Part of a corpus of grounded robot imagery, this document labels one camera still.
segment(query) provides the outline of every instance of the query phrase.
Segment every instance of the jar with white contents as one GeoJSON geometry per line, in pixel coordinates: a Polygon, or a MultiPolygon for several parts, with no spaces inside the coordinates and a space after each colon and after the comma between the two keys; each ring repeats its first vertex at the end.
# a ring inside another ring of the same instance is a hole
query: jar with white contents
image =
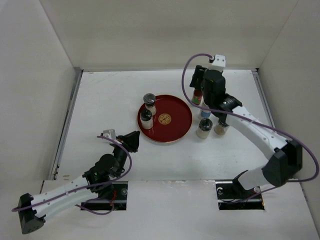
{"type": "Polygon", "coordinates": [[[145,108],[152,113],[152,116],[156,115],[156,96],[152,93],[147,93],[143,96],[143,101],[145,104],[145,108]]]}
{"type": "Polygon", "coordinates": [[[196,130],[196,135],[201,139],[206,139],[213,126],[212,121],[209,118],[204,118],[200,121],[199,127],[196,130]]]}
{"type": "Polygon", "coordinates": [[[140,120],[144,129],[151,129],[154,126],[154,120],[150,110],[144,108],[140,113],[140,120]]]}

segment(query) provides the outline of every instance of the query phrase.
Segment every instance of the white wall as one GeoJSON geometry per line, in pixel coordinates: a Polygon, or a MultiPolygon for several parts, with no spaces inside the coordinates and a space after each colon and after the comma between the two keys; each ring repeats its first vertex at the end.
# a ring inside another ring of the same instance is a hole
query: white wall
{"type": "Polygon", "coordinates": [[[0,187],[43,180],[75,72],[39,0],[0,8],[0,187]]]}
{"type": "MultiPolygon", "coordinates": [[[[320,1],[300,0],[261,65],[259,75],[276,126],[299,137],[320,159],[319,64],[320,1]]],[[[299,177],[306,178],[314,172],[312,159],[304,153],[299,177]]],[[[319,231],[320,177],[304,183],[303,188],[319,231]]]]}
{"type": "Polygon", "coordinates": [[[74,66],[160,69],[200,52],[259,67],[298,0],[40,1],[74,66]]]}

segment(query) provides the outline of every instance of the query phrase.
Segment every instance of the gold emblem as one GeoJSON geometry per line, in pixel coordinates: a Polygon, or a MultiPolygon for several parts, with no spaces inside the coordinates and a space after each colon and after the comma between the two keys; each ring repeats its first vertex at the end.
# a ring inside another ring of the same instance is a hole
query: gold emblem
{"type": "Polygon", "coordinates": [[[162,113],[159,118],[159,123],[167,125],[171,122],[171,116],[168,113],[162,113]]]}

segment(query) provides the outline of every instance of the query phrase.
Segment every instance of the blue label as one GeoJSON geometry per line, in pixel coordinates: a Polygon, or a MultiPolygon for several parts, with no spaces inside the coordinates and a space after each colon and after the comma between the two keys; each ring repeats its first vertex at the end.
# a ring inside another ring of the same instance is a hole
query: blue label
{"type": "Polygon", "coordinates": [[[207,119],[210,117],[211,112],[205,112],[205,111],[201,111],[200,116],[207,119]]]}

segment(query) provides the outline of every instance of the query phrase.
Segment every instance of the jar lid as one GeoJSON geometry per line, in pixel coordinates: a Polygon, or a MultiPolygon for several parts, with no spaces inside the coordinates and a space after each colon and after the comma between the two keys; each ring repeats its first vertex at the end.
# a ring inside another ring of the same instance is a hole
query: jar lid
{"type": "Polygon", "coordinates": [[[149,121],[152,119],[152,112],[146,108],[144,108],[140,113],[141,121],[149,121]]]}
{"type": "Polygon", "coordinates": [[[147,93],[143,96],[143,101],[146,106],[152,107],[156,102],[156,96],[152,93],[147,93]]]}
{"type": "Polygon", "coordinates": [[[213,126],[213,123],[209,118],[204,118],[199,123],[199,128],[205,132],[209,132],[212,126],[213,126]]]}

